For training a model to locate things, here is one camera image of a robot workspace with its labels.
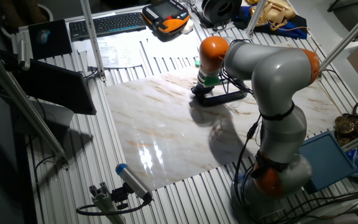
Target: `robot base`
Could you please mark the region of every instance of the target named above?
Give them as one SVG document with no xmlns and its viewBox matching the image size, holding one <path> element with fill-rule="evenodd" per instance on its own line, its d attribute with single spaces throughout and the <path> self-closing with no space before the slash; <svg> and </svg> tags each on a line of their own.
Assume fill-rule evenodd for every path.
<svg viewBox="0 0 358 224">
<path fill-rule="evenodd" d="M 239 184 L 238 184 L 238 191 L 239 195 L 243 195 L 241 193 L 241 186 L 242 186 L 242 179 L 244 178 L 244 173 L 239 175 Z M 250 218 L 246 215 L 246 212 L 244 212 L 244 208 L 241 206 L 240 202 L 237 199 L 236 192 L 234 191 L 234 182 L 232 182 L 230 187 L 231 192 L 231 204 L 234 210 L 234 214 L 237 217 L 239 223 L 247 223 L 247 220 Z M 267 217 L 275 212 L 279 212 L 283 210 L 283 207 L 279 200 L 270 200 L 270 201 L 263 201 L 258 200 L 254 201 L 252 203 L 246 202 L 245 203 L 245 209 L 247 210 L 247 213 L 252 214 L 252 216 L 256 220 L 260 220 L 264 217 Z"/>
</svg>

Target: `marble board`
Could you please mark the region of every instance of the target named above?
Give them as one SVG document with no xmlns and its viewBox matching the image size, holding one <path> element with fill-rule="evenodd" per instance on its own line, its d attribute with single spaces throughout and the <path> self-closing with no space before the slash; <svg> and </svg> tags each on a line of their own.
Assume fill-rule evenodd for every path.
<svg viewBox="0 0 358 224">
<path fill-rule="evenodd" d="M 197 73 L 190 67 L 104 89 L 126 162 L 152 190 L 237 161 L 259 116 L 250 95 L 212 108 L 197 106 L 190 90 Z M 223 93 L 222 86 L 213 90 Z M 340 115 L 317 82 L 293 101 L 306 115 L 307 134 L 332 127 Z M 259 140 L 249 141 L 244 156 L 257 152 Z"/>
</svg>

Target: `black keyboard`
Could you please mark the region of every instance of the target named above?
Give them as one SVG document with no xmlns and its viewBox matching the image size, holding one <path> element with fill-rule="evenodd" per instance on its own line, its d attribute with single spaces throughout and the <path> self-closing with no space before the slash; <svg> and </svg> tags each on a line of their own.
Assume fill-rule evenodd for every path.
<svg viewBox="0 0 358 224">
<path fill-rule="evenodd" d="M 141 12 L 108 16 L 93 20 L 96 36 L 119 34 L 146 29 Z M 88 28 L 85 21 L 69 23 L 71 41 L 89 39 Z"/>
</svg>

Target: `paper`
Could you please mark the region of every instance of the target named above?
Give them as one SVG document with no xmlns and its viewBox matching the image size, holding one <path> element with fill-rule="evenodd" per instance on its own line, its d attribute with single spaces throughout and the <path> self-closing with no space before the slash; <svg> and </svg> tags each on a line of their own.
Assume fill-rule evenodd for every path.
<svg viewBox="0 0 358 224">
<path fill-rule="evenodd" d="M 103 14 L 101 16 L 94 16 L 92 17 L 92 19 L 99 19 L 99 18 L 103 18 L 103 17 L 108 17 L 108 16 L 115 16 L 116 13 L 115 12 L 112 12 L 112 13 L 109 13 L 109 14 Z M 88 43 L 91 43 L 91 41 L 88 39 L 88 40 L 82 40 L 82 41 L 76 41 L 76 42 L 73 42 L 73 47 L 75 50 L 78 51 L 78 53 L 81 53 L 81 52 L 84 52 L 86 50 L 86 45 Z"/>
<path fill-rule="evenodd" d="M 99 37 L 98 44 L 104 68 L 127 68 L 142 64 L 139 38 L 134 32 Z M 91 42 L 86 43 L 89 67 L 97 67 Z"/>
<path fill-rule="evenodd" d="M 168 42 L 151 37 L 148 38 L 146 54 L 148 57 L 197 57 L 198 46 L 195 32 L 181 34 Z"/>
<path fill-rule="evenodd" d="M 90 40 L 83 40 L 83 41 L 76 41 L 73 42 L 73 47 L 75 50 L 78 51 L 78 53 L 84 52 L 86 50 L 86 43 L 89 42 Z"/>
</svg>

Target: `monitor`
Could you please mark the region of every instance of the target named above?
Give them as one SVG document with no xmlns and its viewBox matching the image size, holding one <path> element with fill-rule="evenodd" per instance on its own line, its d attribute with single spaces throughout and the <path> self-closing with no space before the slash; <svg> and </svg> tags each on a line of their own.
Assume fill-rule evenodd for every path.
<svg viewBox="0 0 358 224">
<path fill-rule="evenodd" d="M 17 64 L 17 54 L 0 50 L 6 63 Z M 90 90 L 81 73 L 37 60 L 30 60 L 28 71 L 12 72 L 25 93 L 64 106 L 74 113 L 95 115 Z"/>
</svg>

